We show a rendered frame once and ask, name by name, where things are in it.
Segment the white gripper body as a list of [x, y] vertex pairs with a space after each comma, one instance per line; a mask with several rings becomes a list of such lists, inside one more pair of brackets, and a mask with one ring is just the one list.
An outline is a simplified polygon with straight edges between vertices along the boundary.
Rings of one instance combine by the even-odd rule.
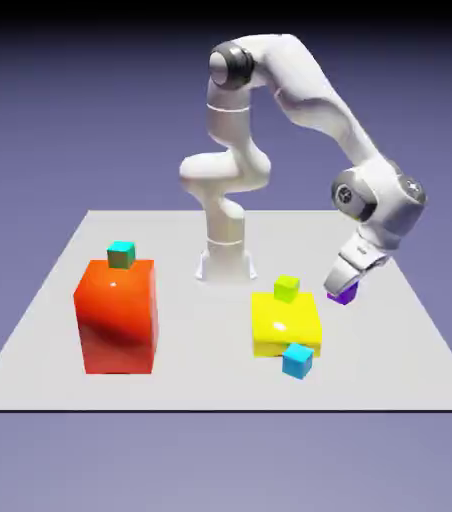
[[355, 232], [340, 249], [324, 287], [329, 294], [340, 295], [388, 259], [385, 252]]

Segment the small purple cube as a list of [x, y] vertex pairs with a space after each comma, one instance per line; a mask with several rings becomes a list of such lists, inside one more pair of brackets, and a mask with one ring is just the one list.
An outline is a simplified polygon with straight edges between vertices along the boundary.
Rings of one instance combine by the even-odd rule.
[[332, 294], [328, 293], [327, 298], [336, 303], [339, 303], [342, 305], [347, 305], [356, 298], [358, 285], [359, 285], [359, 283], [356, 282], [338, 295], [332, 295]]

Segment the small lime green cube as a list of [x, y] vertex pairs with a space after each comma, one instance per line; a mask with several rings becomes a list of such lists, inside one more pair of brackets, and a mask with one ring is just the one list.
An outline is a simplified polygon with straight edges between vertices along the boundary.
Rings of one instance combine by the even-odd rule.
[[274, 298], [291, 303], [299, 294], [300, 279], [295, 276], [280, 275], [274, 283]]

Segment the small cyan cube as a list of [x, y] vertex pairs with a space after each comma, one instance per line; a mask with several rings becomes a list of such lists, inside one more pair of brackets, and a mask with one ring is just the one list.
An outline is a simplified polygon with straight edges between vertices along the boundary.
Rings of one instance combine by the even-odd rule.
[[304, 379], [312, 368], [314, 350], [291, 343], [282, 354], [282, 371], [296, 379]]

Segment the small teal cube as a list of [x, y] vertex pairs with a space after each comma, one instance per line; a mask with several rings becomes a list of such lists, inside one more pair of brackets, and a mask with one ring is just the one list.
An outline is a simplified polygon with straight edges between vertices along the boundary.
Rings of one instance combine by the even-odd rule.
[[135, 244], [128, 241], [114, 241], [107, 248], [108, 266], [115, 269], [129, 269], [136, 259]]

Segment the large yellow box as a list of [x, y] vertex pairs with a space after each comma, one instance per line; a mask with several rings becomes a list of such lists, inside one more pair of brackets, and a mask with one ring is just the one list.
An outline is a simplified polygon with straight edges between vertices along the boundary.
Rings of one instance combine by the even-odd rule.
[[300, 292], [292, 302], [253, 293], [251, 325], [255, 357], [281, 356], [291, 343], [309, 347], [315, 358], [321, 355], [322, 327], [312, 293]]

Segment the large orange box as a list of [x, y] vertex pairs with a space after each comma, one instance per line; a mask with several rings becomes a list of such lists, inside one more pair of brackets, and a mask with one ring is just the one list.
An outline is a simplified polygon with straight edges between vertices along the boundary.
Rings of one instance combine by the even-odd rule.
[[85, 372], [149, 374], [158, 342], [155, 266], [89, 262], [73, 295]]

